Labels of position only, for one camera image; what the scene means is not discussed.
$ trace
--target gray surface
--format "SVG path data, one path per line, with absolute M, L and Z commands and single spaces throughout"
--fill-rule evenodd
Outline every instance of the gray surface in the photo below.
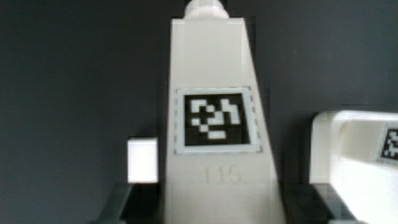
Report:
M 316 112 L 398 111 L 398 2 L 227 1 L 255 17 L 255 69 L 284 182 Z M 0 3 L 0 222 L 87 223 L 154 135 L 183 0 Z

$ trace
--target white platform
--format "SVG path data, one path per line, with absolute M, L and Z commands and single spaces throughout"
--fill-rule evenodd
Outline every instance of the white platform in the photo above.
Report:
M 367 224 L 398 220 L 396 129 L 392 113 L 323 112 L 312 122 L 310 183 L 330 183 Z

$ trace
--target white object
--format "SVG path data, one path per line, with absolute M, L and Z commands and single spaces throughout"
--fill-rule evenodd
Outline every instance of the white object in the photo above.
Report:
M 127 140 L 127 183 L 158 183 L 156 138 Z
M 229 18 L 218 0 L 191 0 L 184 10 L 184 19 Z
M 396 131 L 394 113 L 323 112 L 312 122 L 309 181 L 330 183 L 367 224 L 398 220 Z
M 188 15 L 172 20 L 165 224 L 284 224 L 245 21 Z M 207 121 L 188 120 L 186 114 L 204 113 L 193 107 L 211 115 Z M 197 145 L 188 144 L 190 125 Z M 227 125 L 241 128 L 238 138 L 247 128 L 247 142 L 202 144 L 236 140 Z

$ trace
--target white block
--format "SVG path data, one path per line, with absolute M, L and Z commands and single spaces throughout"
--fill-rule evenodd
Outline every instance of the white block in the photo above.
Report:
M 156 138 L 127 140 L 127 183 L 158 183 Z
M 314 118 L 309 182 L 330 183 L 367 224 L 398 220 L 396 130 L 398 113 L 335 111 Z

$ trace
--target dark background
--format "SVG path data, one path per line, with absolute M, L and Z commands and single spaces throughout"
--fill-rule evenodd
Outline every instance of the dark background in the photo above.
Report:
M 127 136 L 165 134 L 183 0 L 0 1 L 0 223 L 85 224 L 126 181 Z M 305 182 L 310 120 L 398 112 L 398 1 L 229 0 L 250 18 L 270 143 Z

